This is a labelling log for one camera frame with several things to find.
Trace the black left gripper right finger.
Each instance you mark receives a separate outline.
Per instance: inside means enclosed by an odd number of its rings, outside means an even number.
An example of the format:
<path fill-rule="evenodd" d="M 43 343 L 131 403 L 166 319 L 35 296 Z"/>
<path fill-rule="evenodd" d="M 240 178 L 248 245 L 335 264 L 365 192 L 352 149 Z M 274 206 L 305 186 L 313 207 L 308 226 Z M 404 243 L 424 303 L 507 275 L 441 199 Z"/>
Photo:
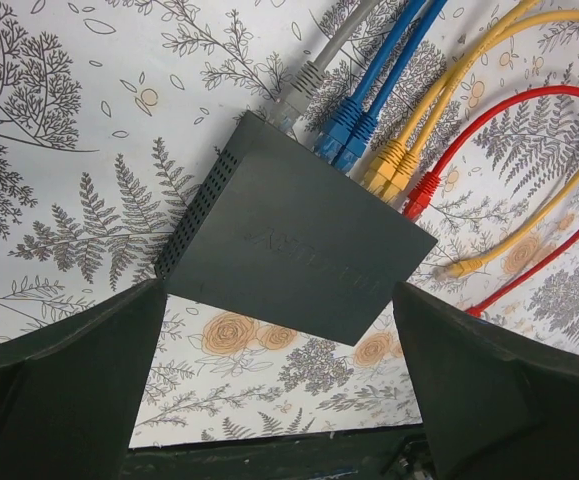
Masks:
<path fill-rule="evenodd" d="M 579 355 L 408 283 L 394 317 L 440 479 L 579 479 Z"/>

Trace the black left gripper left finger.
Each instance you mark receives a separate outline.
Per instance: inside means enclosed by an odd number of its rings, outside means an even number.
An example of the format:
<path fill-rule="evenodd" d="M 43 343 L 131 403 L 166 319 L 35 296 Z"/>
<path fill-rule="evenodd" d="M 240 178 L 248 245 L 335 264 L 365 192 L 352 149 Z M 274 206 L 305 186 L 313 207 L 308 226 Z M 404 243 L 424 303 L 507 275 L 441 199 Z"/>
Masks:
<path fill-rule="evenodd" d="M 0 479 L 116 479 L 167 295 L 148 280 L 0 344 Z"/>

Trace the black network switch box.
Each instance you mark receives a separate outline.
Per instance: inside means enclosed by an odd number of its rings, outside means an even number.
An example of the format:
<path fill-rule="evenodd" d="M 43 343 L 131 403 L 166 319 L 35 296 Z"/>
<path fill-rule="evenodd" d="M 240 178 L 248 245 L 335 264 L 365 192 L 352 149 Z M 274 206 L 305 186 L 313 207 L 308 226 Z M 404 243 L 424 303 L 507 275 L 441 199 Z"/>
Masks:
<path fill-rule="evenodd" d="M 345 345 L 436 239 L 253 113 L 155 265 L 174 296 Z"/>

